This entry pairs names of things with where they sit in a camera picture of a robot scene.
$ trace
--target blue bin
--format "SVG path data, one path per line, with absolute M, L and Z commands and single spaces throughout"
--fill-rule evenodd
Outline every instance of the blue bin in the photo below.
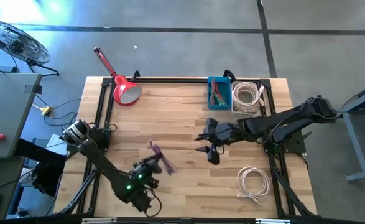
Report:
M 211 79 L 215 79 L 215 83 L 218 84 L 218 90 L 221 96 L 224 98 L 226 106 L 219 105 L 218 101 L 215 99 L 215 104 L 210 104 L 210 96 L 211 96 Z M 208 77 L 207 79 L 207 103 L 208 109 L 211 110 L 227 110 L 231 108 L 232 102 L 232 93 L 231 93 L 231 80 L 229 77 Z

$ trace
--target concrete floor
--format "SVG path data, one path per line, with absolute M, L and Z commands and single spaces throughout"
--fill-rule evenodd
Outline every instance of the concrete floor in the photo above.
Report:
M 13 2 L 17 1 L 0 1 L 1 20 L 95 27 L 261 28 L 256 0 Z M 262 2 L 269 29 L 365 30 L 365 0 Z M 29 16 L 18 13 L 17 7 Z M 142 75 L 210 76 L 222 75 L 229 68 L 238 77 L 270 77 L 262 34 L 28 33 L 49 50 L 47 65 L 61 73 L 41 82 L 41 97 L 52 106 L 79 98 L 86 76 L 107 75 L 93 47 L 101 47 L 116 71 L 125 75 L 139 70 Z M 294 105 L 322 94 L 339 108 L 365 88 L 363 35 L 272 34 L 270 44 L 277 76 L 287 78 Z M 29 70 L 24 62 L 17 62 L 22 71 Z M 1 50 L 0 65 L 13 65 Z M 74 102 L 57 110 L 56 116 L 77 109 L 78 102 Z M 318 213 L 365 221 L 365 181 L 345 181 L 345 175 L 360 168 L 344 123 L 313 124 L 305 131 L 313 131 L 305 143 Z M 32 109 L 22 137 L 49 138 L 53 133 L 59 134 L 60 128 L 45 125 Z

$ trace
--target red desk lamp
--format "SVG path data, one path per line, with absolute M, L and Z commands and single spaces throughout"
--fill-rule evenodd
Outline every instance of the red desk lamp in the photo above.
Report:
M 113 92 L 113 98 L 116 103 L 121 106 L 130 106 L 136 103 L 142 93 L 142 88 L 136 83 L 129 82 L 124 75 L 116 74 L 112 65 L 108 62 L 108 59 L 106 59 L 99 47 L 95 47 L 94 52 L 114 78 L 116 88 Z

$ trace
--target coiled white cable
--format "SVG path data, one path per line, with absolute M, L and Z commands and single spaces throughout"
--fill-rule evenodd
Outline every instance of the coiled white cable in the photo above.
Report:
M 233 110 L 237 113 L 251 113 L 257 114 L 259 109 L 259 103 L 264 105 L 263 100 L 261 99 L 261 94 L 264 91 L 264 86 L 261 85 L 258 90 L 257 85 L 252 82 L 241 82 L 238 83 L 233 91 L 232 91 L 232 101 L 233 101 Z M 252 101 L 250 103 L 243 102 L 239 95 L 242 93 L 248 93 L 252 97 Z
M 261 190 L 258 191 L 257 193 L 250 192 L 249 189 L 246 187 L 246 184 L 244 183 L 247 175 L 251 172 L 255 172 L 262 177 L 262 187 Z M 242 192 L 237 194 L 237 197 L 239 198 L 251 198 L 254 202 L 260 205 L 261 203 L 259 201 L 264 197 L 266 197 L 269 193 L 270 189 L 269 177 L 263 170 L 258 169 L 256 167 L 249 166 L 241 169 L 238 173 L 237 181 L 239 189 Z

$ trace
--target wooden table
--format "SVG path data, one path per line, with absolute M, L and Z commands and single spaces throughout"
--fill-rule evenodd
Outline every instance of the wooden table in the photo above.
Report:
M 78 118 L 94 121 L 103 77 L 87 77 Z M 271 78 L 276 112 L 292 107 L 289 88 L 284 78 Z M 236 198 L 239 189 L 236 183 L 238 171 L 245 166 L 258 167 L 270 175 L 269 161 L 262 146 L 251 142 L 237 142 L 225 146 L 221 164 L 213 165 L 206 160 L 206 154 L 194 149 L 208 144 L 194 141 L 201 133 L 206 118 L 234 122 L 238 117 L 230 111 L 213 111 L 207 108 L 207 89 L 203 83 L 140 83 L 143 89 L 139 101 L 129 107 L 113 105 L 111 123 L 118 126 L 112 133 L 106 157 L 121 170 L 129 171 L 132 164 L 153 152 L 148 148 L 153 140 L 164 155 L 177 166 L 178 172 L 168 176 L 166 172 L 155 175 L 160 187 L 155 191 L 163 203 L 158 217 L 223 217 L 253 218 L 276 217 L 273 189 L 262 205 L 251 199 Z M 101 120 L 104 120 L 104 109 Z M 312 188 L 305 163 L 294 154 L 286 155 L 290 184 L 295 193 L 316 213 Z M 74 155 L 67 160 L 62 182 L 55 203 L 54 212 L 60 211 L 80 188 L 86 157 Z M 247 178 L 247 186 L 259 190 L 262 179 Z M 91 189 L 86 197 L 86 207 Z M 285 193 L 281 196 L 287 211 Z M 158 203 L 153 201 L 148 214 L 157 211 Z M 95 216 L 144 217 L 131 204 L 125 204 L 114 196 L 109 181 L 101 177 Z

